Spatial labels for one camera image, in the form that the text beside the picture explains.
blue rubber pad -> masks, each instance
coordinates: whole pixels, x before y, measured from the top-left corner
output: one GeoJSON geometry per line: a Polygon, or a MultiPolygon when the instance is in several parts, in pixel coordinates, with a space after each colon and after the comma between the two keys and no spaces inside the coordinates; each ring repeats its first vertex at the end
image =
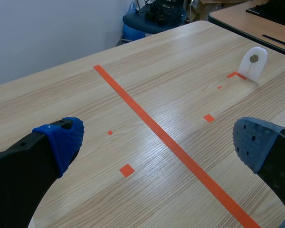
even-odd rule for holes
{"type": "Polygon", "coordinates": [[[241,161],[257,173],[284,127],[253,117],[238,119],[233,127],[233,144],[241,161]]]}
{"type": "Polygon", "coordinates": [[[50,142],[53,155],[58,167],[59,177],[68,169],[71,160],[82,145],[84,124],[76,117],[66,117],[63,120],[72,120],[71,129],[45,124],[33,129],[33,132],[45,134],[50,142]]]}

desk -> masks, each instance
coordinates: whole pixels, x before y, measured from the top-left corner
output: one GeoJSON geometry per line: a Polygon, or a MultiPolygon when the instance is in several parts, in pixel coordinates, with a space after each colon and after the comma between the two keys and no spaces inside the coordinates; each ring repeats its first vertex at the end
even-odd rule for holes
{"type": "Polygon", "coordinates": [[[242,116],[285,126],[284,55],[265,48],[257,84],[226,77],[255,45],[198,21],[0,85],[0,151],[33,127],[65,116],[84,121],[81,151],[44,196],[37,228],[240,227],[93,69],[98,64],[261,227],[278,227],[283,204],[232,142],[242,116]],[[127,178],[119,171],[126,164],[135,170],[127,178]]]}
{"type": "Polygon", "coordinates": [[[246,12],[246,9],[265,2],[267,0],[254,0],[218,10],[209,14],[209,21],[285,54],[285,45],[262,36],[285,42],[285,26],[246,12]]]}

white wall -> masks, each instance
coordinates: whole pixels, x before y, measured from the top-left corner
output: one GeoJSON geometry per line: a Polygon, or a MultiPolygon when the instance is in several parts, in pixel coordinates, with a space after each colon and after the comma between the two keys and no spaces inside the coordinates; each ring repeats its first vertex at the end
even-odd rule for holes
{"type": "Polygon", "coordinates": [[[0,84],[112,48],[131,0],[0,0],[0,84]]]}

blue chair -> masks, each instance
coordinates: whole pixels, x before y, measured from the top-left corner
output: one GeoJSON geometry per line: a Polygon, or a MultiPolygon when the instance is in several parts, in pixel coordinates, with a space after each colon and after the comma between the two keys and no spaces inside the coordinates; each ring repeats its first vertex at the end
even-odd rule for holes
{"type": "Polygon", "coordinates": [[[156,33],[164,32],[169,29],[173,29],[180,25],[183,25],[187,18],[187,12],[184,10],[182,4],[179,5],[179,9],[178,9],[181,12],[181,19],[180,19],[180,22],[175,25],[159,25],[156,22],[152,22],[146,19],[145,14],[149,10],[150,10],[150,5],[146,5],[139,10],[140,13],[131,13],[131,14],[125,15],[123,17],[124,24],[133,29],[136,29],[136,30],[139,30],[145,33],[156,34],[156,33]]]}

white object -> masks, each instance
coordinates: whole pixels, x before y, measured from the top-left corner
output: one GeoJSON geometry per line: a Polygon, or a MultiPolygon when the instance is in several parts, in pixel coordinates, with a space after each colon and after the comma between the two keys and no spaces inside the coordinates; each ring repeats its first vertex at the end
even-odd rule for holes
{"type": "Polygon", "coordinates": [[[36,228],[35,227],[35,221],[34,221],[34,217],[32,217],[32,219],[29,222],[28,228],[36,228]]]}
{"type": "Polygon", "coordinates": [[[261,47],[253,47],[244,55],[237,72],[256,82],[264,69],[266,61],[266,50],[261,47]]]}

